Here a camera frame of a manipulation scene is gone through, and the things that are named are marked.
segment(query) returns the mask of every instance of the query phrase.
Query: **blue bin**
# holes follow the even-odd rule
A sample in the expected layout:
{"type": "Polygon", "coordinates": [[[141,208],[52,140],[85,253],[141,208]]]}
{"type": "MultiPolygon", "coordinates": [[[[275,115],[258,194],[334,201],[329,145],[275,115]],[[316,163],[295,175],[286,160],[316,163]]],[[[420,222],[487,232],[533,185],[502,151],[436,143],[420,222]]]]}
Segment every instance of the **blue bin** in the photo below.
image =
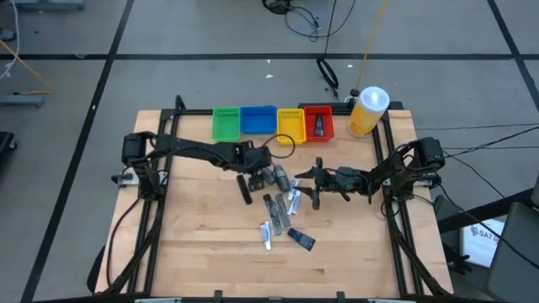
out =
{"type": "Polygon", "coordinates": [[[245,106],[239,111],[243,134],[274,134],[277,130],[277,108],[275,106],[245,106]]]}

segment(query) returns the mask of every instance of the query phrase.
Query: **gray floor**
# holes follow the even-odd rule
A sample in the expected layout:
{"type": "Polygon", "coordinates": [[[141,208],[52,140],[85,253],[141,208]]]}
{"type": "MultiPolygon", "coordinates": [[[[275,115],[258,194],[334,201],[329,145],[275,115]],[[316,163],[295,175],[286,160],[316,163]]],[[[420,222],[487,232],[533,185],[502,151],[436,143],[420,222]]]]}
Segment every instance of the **gray floor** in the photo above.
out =
{"type": "MultiPolygon", "coordinates": [[[[331,1],[296,0],[325,28],[331,1]]],[[[522,53],[539,52],[534,0],[497,0],[522,53]]],[[[351,1],[339,1],[340,24],[351,1]]],[[[331,37],[332,53],[363,52],[382,1],[358,0],[349,22],[331,37]]],[[[21,13],[21,53],[106,54],[125,0],[93,0],[81,12],[21,13]]],[[[0,26],[11,26],[11,9],[0,5],[0,26]]],[[[291,25],[308,31],[291,15],[291,25]]],[[[282,16],[259,1],[135,0],[120,54],[318,53],[290,32],[282,16]]],[[[392,0],[376,53],[509,54],[486,1],[392,0]]],[[[0,183],[0,300],[20,300],[104,61],[28,61],[55,91],[46,106],[0,108],[0,130],[13,131],[19,149],[0,183]]],[[[341,97],[355,85],[358,60],[330,61],[341,97]]],[[[539,77],[539,61],[527,61],[539,77]]],[[[385,88],[411,109],[417,128],[539,123],[539,112],[514,61],[369,61],[362,86],[385,88]]],[[[35,295],[48,300],[89,294],[86,278],[107,237],[117,188],[109,176],[121,168],[121,138],[141,109],[173,106],[180,93],[189,108],[247,104],[296,107],[334,100],[314,60],[115,61],[83,153],[61,223],[35,295]]],[[[0,82],[0,93],[44,89],[22,66],[0,82]]],[[[525,127],[483,130],[419,130],[443,147],[471,147],[525,127]]],[[[539,131],[500,146],[537,146],[539,131]]],[[[503,194],[528,189],[539,173],[533,149],[484,150],[462,156],[503,194]]],[[[498,195],[467,167],[448,160],[441,170],[451,197],[465,208],[498,195]]]]}

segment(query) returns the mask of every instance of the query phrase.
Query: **yellow bottle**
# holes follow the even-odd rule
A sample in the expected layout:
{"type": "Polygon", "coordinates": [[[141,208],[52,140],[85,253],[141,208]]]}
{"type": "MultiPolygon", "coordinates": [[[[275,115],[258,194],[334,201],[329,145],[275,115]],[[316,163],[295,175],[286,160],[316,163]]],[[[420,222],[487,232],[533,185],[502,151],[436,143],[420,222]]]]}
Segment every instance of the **yellow bottle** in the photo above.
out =
{"type": "Polygon", "coordinates": [[[381,88],[368,87],[361,91],[360,99],[348,121],[348,132],[353,136],[365,136],[374,129],[389,106],[389,95],[381,88]]]}

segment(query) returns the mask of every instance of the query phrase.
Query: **wooden tabletop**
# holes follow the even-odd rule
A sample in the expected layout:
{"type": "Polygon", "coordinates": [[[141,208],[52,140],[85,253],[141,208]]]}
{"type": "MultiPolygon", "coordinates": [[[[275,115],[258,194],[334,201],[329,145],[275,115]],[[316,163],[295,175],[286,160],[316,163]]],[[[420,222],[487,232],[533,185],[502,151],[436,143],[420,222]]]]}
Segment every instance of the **wooden tabletop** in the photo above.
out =
{"type": "MultiPolygon", "coordinates": [[[[141,111],[135,131],[157,132],[160,111],[141,111]]],[[[416,138],[409,111],[390,111],[395,146],[416,138]]],[[[327,143],[306,142],[288,159],[275,159],[292,178],[315,165],[322,157],[325,167],[350,166],[370,170],[376,165],[371,136],[352,137],[346,130],[348,116],[334,116],[335,137],[327,143]]],[[[381,126],[384,155],[386,139],[381,126]]],[[[178,137],[212,142],[211,116],[182,116],[178,137]]],[[[259,146],[269,136],[242,136],[259,146]]],[[[285,155],[290,146],[269,144],[272,153],[285,155]]],[[[259,225],[268,220],[263,194],[278,194],[276,185],[252,193],[253,203],[245,205],[236,182],[236,173],[223,172],[210,163],[175,157],[169,179],[163,229],[154,273],[154,296],[213,296],[223,290],[227,297],[335,297],[344,291],[347,298],[398,297],[395,268],[387,222],[380,213],[382,194],[372,205],[358,194],[345,202],[340,194],[321,194],[320,210],[302,196],[298,217],[292,227],[316,239],[311,252],[293,242],[285,233],[272,237],[266,251],[259,225]]],[[[301,185],[311,186],[312,180],[301,185]]],[[[136,187],[121,189],[112,226],[136,199],[136,187]]],[[[414,192],[430,199],[428,189],[414,192]]],[[[120,273],[134,252],[142,203],[124,219],[115,236],[112,277],[120,273]]],[[[440,284],[452,292],[451,280],[440,241],[432,205],[421,199],[408,202],[408,213],[419,258],[440,284]]],[[[408,292],[413,293],[409,262],[403,254],[408,292]]],[[[96,291],[106,289],[105,259],[96,291]]],[[[138,289],[144,280],[144,258],[138,289]]]]}

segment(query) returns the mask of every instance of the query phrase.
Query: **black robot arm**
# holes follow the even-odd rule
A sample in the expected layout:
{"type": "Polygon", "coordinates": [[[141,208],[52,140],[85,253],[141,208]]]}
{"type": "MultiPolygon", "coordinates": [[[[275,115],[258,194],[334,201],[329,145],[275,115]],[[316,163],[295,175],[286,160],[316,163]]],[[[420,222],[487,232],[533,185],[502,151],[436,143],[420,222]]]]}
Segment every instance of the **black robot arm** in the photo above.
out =
{"type": "Polygon", "coordinates": [[[322,158],[317,157],[316,167],[296,175],[296,178],[314,178],[314,189],[296,189],[311,197],[315,210],[320,208],[320,192],[340,193],[346,201],[350,201],[347,193],[359,193],[370,198],[386,180],[389,180],[388,187],[392,197],[410,199],[414,182],[428,173],[438,171],[445,164],[440,142],[426,137],[398,147],[370,172],[351,167],[323,168],[322,158]]]}
{"type": "Polygon", "coordinates": [[[271,165],[270,149],[254,147],[252,141],[209,144],[149,131],[129,134],[124,137],[121,160],[135,170],[142,198],[158,199],[163,194],[159,174],[150,164],[169,155],[208,161],[223,170],[250,174],[251,178],[260,178],[259,171],[271,165]],[[153,147],[149,153],[148,144],[153,147]]]}

